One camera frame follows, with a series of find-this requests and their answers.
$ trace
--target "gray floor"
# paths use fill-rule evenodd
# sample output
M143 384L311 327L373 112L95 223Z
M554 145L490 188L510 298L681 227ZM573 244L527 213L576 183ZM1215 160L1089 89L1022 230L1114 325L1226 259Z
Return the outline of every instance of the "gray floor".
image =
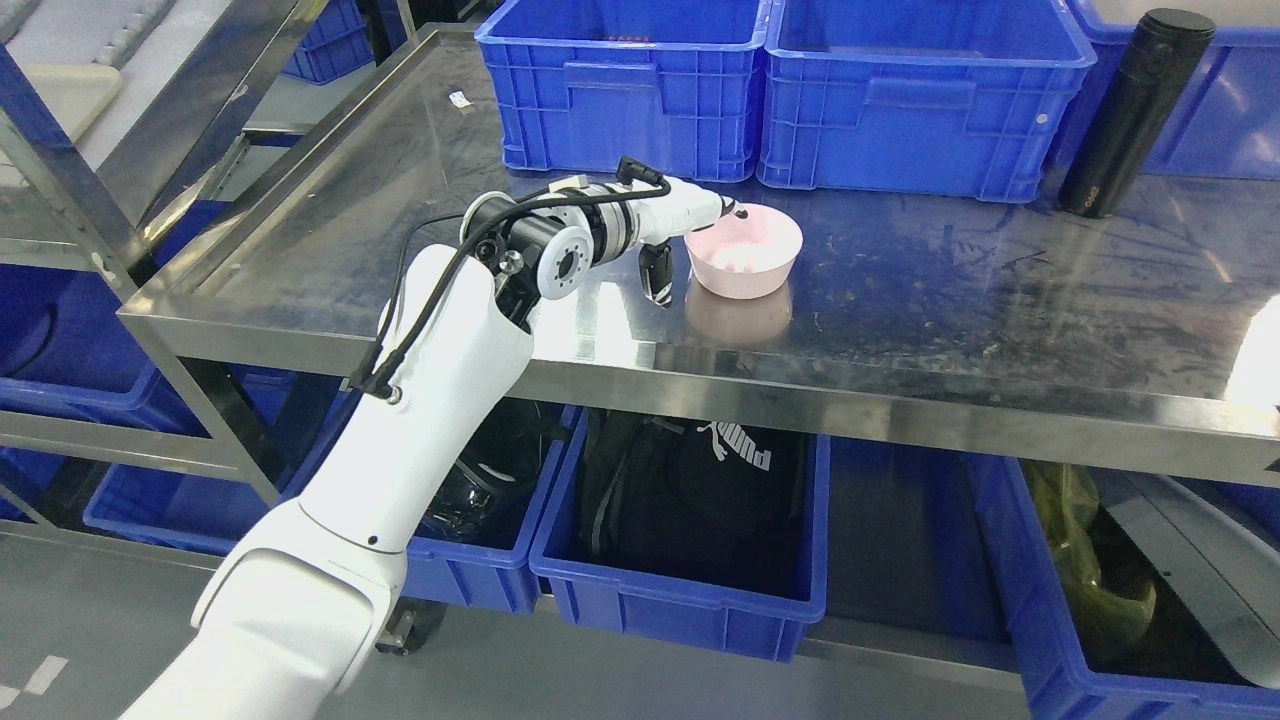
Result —
M47 656L69 662L0 720L114 717L189 639L207 571L0 536L0 685ZM415 656L375 656L320 717L630 720L654 717L1027 717L1001 693L800 657L791 665L451 609ZM180 708L175 708L180 717Z

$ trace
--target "black cable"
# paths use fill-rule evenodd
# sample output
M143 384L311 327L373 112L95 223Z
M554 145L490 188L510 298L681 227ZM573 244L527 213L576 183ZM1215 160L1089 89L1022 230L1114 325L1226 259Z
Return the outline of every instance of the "black cable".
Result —
M465 213L449 213L448 215L440 215L439 218L430 218L422 220L421 223L413 225L404 238L401 240L399 261L396 264L396 284L392 286L392 299L390 304L387 306L387 316L383 318L381 325L378 328L378 334L374 337L374 345L365 354L364 360L360 363L360 368L352 375L352 386L362 383L369 378L369 374L374 370L374 364L378 361L378 356L383 354L383 342L387 340L387 333L390 332L392 318L396 315L396 306L399 302L401 291L404 287L404 260L408 258L408 246L413 240L413 236L419 233L425 227L434 225L435 223L443 223L445 220L461 220Z
M449 287L453 284L453 279L457 277L458 270L462 268L462 263L466 260L472 251L475 251L476 245L480 243L490 232L493 232L502 223L525 215L532 210L541 210L547 208L585 208L591 205L611 205L630 202L632 200L645 200L649 197L662 197L671 192L671 183L666 178L657 176L655 179L658 187L650 190L636 190L627 192L618 192L613 195L600 195L600 196L582 196L582 197L547 197L544 200L530 200L526 202L518 202L507 208L506 210L495 214L494 217L485 220L477 229L467 234L462 246L458 251L449 259L449 264L444 266L444 272L440 275L439 282L435 283L435 290L431 291L431 296L428 297L426 305L422 306L422 311L419 314L417 320L413 322L413 327L410 328L404 340L401 341L394 350L388 354L387 360L374 372L369 378L367 383L361 383L361 389L374 395L375 397L387 398L390 396L390 378L399 369L401 364L404 363L404 356L408 355L410 347L417 342L417 338L426 329L426 323L430 322L431 315L435 314L436 307L444 299L444 293L448 292Z

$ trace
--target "screw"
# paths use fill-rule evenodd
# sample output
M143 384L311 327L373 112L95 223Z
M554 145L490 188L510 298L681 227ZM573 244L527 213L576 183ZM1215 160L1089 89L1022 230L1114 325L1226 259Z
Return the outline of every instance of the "screw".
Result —
M525 258L515 250L508 250L503 252L502 258L498 260L498 269L504 274L515 275L520 270L525 269Z

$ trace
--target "crate handle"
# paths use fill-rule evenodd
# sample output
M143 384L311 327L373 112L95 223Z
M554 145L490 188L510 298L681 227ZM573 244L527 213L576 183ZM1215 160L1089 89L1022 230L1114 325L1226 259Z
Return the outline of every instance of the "crate handle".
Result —
M969 108L978 83L970 79L913 79L873 77L867 82L868 105L895 108Z
M640 88L658 87L658 65L653 63L564 63L568 87Z

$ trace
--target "puma logo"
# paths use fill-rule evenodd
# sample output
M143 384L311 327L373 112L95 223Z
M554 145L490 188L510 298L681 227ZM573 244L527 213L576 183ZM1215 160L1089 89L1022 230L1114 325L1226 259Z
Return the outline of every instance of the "puma logo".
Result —
M728 451L724 446L728 445L733 448L733 452L739 455L742 460L746 460L751 465L769 471L769 464L773 461L773 452L768 450L756 450L755 441L751 436L746 434L742 425L737 423L707 423L705 425L698 428L698 432L703 433L710 430L712 433L712 452L716 454L716 460L723 462L728 457Z

